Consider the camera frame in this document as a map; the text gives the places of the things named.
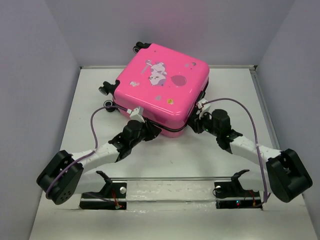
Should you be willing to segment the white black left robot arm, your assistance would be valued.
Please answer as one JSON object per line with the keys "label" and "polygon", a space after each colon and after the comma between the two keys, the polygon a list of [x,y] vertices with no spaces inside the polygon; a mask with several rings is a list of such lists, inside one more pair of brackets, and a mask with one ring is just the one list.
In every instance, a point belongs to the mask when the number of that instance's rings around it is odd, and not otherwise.
{"label": "white black left robot arm", "polygon": [[122,132],[100,147],[80,153],[69,153],[66,150],[57,152],[42,170],[36,183],[48,200],[61,205],[76,193],[81,177],[86,172],[123,160],[136,145],[152,141],[161,131],[148,120],[129,120]]}

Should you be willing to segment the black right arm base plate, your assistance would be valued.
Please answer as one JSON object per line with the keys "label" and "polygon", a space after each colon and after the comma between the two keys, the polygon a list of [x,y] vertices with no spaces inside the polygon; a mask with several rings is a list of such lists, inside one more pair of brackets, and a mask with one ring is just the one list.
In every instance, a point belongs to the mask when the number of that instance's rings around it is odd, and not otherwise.
{"label": "black right arm base plate", "polygon": [[212,194],[218,210],[262,208],[262,199],[258,191],[244,190],[232,181],[215,182]]}

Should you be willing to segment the pink suitcase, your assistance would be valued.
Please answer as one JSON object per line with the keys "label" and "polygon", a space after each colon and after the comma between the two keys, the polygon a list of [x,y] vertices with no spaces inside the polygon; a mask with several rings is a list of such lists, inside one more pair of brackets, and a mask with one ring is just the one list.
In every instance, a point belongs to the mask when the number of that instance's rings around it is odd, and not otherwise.
{"label": "pink suitcase", "polygon": [[143,117],[161,128],[162,135],[179,137],[209,84],[209,65],[197,58],[158,45],[138,41],[135,56],[114,83],[103,82],[99,91],[112,95],[114,105],[143,108]]}

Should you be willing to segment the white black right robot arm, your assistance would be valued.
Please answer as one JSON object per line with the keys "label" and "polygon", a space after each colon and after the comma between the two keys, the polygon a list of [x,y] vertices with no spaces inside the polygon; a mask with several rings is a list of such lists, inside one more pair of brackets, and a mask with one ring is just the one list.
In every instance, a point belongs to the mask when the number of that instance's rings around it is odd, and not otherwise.
{"label": "white black right robot arm", "polygon": [[223,109],[213,112],[194,109],[187,124],[197,134],[207,132],[215,136],[222,150],[259,165],[265,178],[262,189],[284,203],[313,185],[311,176],[294,150],[272,149],[249,140],[232,129],[230,117]]}

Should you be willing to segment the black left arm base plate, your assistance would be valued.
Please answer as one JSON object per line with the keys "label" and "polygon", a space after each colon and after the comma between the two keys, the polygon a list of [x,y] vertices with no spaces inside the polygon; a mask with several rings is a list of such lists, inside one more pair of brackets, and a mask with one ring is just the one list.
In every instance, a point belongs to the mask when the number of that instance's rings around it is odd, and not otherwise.
{"label": "black left arm base plate", "polygon": [[127,183],[106,183],[99,192],[81,195],[79,208],[82,210],[123,211],[127,209]]}

